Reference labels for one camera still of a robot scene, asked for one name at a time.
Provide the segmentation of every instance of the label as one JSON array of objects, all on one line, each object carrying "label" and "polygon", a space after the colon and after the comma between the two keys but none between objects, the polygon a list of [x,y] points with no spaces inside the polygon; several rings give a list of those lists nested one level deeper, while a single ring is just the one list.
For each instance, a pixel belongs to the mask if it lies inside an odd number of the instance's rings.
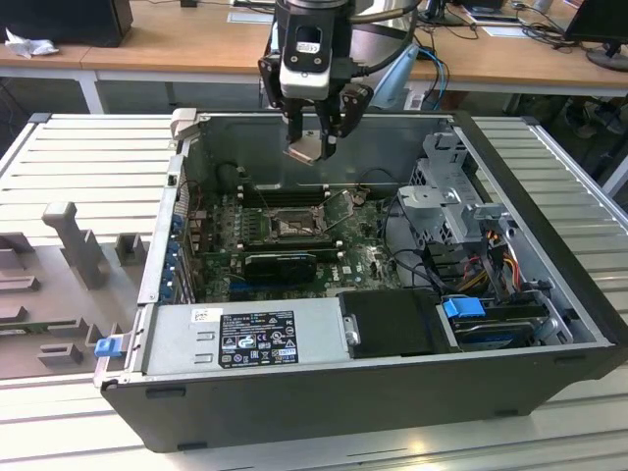
[{"label": "label", "polygon": [[220,317],[223,368],[298,363],[293,311],[225,314]]},{"label": "label", "polygon": [[26,331],[23,329],[7,329],[6,331],[0,331],[0,337],[2,336],[25,336]]},{"label": "label", "polygon": [[321,50],[321,45],[318,42],[297,41],[296,50],[303,54],[317,54]]},{"label": "label", "polygon": [[204,309],[192,309],[190,322],[218,322],[223,309],[220,307],[206,307]]}]

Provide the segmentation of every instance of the white plastic bag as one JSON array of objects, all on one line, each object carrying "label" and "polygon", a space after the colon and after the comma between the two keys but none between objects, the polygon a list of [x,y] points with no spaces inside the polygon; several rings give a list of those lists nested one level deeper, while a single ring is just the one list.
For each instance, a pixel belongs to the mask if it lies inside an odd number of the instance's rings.
[{"label": "white plastic bag", "polygon": [[4,41],[4,45],[18,56],[30,59],[32,56],[44,56],[59,52],[59,49],[55,48],[52,41],[48,39],[26,39],[14,35],[8,29],[6,31],[8,39]]}]

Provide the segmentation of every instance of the power supply label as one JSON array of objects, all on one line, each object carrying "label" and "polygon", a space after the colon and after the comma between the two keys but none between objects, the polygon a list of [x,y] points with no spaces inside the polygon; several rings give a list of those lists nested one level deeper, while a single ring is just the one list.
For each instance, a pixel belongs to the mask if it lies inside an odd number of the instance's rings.
[{"label": "power supply label", "polygon": [[224,314],[220,318],[223,368],[298,363],[293,311]]}]

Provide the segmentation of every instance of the aluminum profile table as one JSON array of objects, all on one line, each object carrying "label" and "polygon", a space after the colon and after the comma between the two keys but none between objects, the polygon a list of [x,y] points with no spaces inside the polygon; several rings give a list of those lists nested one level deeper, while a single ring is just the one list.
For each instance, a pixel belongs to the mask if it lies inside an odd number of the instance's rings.
[{"label": "aluminum profile table", "polygon": [[46,204],[74,201],[80,229],[99,243],[152,235],[176,153],[169,115],[52,115],[30,122],[0,161],[0,233],[59,243],[41,222]]},{"label": "aluminum profile table", "polygon": [[[622,260],[628,237],[621,210],[542,129],[515,119],[479,119],[478,124],[626,319],[628,265]],[[495,196],[488,183],[486,187]],[[0,443],[0,468],[17,471],[51,466],[619,470],[628,468],[628,369],[572,385],[529,417],[168,455],[143,447],[101,398],[90,375],[58,377],[45,384],[23,380],[0,386]]]}]

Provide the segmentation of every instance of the blue tab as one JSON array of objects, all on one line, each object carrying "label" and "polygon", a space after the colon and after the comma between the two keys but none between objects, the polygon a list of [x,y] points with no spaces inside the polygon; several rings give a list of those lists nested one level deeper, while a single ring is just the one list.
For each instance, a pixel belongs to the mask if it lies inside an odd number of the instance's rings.
[{"label": "blue tab", "polygon": [[100,358],[103,356],[113,356],[119,357],[122,356],[122,338],[114,337],[114,338],[105,338],[100,339],[96,343],[96,347],[94,348],[94,354],[96,357]]},{"label": "blue tab", "polygon": [[477,297],[452,297],[443,303],[447,318],[452,317],[484,317],[487,315]]}]

